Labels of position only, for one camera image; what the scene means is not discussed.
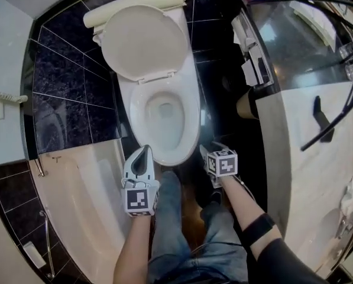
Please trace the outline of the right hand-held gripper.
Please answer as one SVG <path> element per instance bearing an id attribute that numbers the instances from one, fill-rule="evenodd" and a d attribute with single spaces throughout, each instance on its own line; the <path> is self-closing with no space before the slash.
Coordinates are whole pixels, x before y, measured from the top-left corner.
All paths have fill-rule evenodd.
<path id="1" fill-rule="evenodd" d="M 212 151 L 202 144 L 199 145 L 199 152 L 203 159 L 203 168 L 209 174 L 214 189 L 220 188 L 219 178 L 234 176 L 238 172 L 238 155 L 227 145 L 217 141 L 212 141 Z"/>

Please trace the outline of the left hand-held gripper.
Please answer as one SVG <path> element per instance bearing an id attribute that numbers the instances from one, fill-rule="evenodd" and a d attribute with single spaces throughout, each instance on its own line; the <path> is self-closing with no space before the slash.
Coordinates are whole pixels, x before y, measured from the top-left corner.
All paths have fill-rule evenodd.
<path id="1" fill-rule="evenodd" d="M 124 176 L 155 176 L 153 151 L 145 145 L 133 152 L 124 164 Z M 153 216 L 160 182 L 152 179 L 122 178 L 121 198 L 124 211 L 131 217 Z"/>

